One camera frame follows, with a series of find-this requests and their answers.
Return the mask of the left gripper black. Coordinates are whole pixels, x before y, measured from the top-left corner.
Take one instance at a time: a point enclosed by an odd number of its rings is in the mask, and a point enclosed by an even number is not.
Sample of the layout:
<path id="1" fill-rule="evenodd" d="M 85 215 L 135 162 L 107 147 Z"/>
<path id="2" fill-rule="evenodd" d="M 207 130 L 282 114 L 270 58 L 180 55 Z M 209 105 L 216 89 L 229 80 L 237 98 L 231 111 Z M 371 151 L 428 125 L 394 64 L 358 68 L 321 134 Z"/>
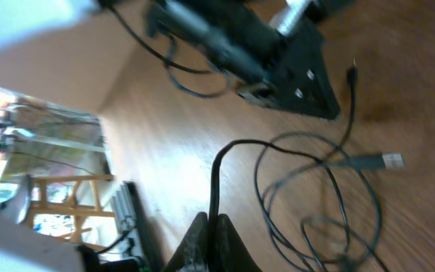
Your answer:
<path id="1" fill-rule="evenodd" d="M 322 57 L 323 37 L 309 20 L 303 20 L 284 40 L 243 2 L 164 0 L 150 2 L 145 21 L 148 36 L 160 32 L 169 38 L 164 67 L 184 93 L 204 99 L 220 97 L 231 89 L 234 75 L 249 87 L 272 91 L 275 110 L 321 119 L 336 119 L 340 113 Z M 175 37 L 201 52 L 225 76 L 224 89 L 202 94 L 179 83 L 170 64 L 177 51 Z"/>

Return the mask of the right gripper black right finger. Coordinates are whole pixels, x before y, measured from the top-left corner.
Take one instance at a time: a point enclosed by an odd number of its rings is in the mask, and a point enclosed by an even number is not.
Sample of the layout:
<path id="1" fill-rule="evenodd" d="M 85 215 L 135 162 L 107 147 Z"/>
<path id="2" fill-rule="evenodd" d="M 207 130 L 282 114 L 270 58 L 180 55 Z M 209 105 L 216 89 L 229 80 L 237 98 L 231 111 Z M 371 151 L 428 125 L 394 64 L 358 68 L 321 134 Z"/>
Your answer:
<path id="1" fill-rule="evenodd" d="M 228 215 L 217 218 L 215 270 L 218 272 L 261 272 Z"/>

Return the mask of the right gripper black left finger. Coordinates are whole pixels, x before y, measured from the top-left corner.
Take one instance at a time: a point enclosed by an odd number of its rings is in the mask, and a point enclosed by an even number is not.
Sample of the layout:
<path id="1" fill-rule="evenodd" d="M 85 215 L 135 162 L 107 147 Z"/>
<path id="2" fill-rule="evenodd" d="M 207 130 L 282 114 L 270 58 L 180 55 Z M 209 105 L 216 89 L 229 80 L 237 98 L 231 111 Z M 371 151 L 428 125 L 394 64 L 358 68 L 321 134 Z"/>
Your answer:
<path id="1" fill-rule="evenodd" d="M 199 212 L 162 272 L 206 272 L 208 216 Z"/>

